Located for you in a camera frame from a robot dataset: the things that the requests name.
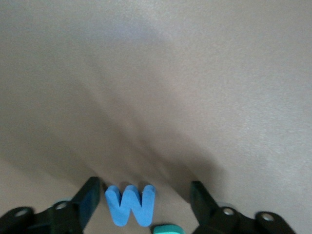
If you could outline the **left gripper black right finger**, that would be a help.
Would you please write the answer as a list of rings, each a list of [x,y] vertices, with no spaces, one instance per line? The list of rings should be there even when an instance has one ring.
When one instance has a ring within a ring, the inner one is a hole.
[[[279,215],[260,211],[249,218],[219,206],[200,181],[191,182],[191,208],[199,223],[194,234],[295,234]]]

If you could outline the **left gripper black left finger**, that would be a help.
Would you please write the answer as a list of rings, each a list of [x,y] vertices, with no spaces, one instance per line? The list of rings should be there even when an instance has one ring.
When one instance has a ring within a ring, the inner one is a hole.
[[[82,234],[100,201],[100,178],[90,177],[74,197],[35,213],[16,207],[0,217],[2,234]]]

